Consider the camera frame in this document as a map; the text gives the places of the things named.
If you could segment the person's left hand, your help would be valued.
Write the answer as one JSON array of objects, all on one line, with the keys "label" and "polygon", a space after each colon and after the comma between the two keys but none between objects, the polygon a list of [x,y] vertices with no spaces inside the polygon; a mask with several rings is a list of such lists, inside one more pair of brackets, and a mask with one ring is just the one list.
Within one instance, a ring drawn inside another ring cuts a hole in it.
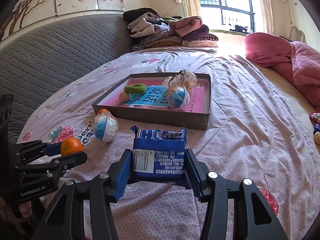
[{"label": "person's left hand", "polygon": [[5,222],[23,222],[32,215],[31,202],[20,204],[18,208],[16,206],[11,207],[1,197],[1,217]]}]

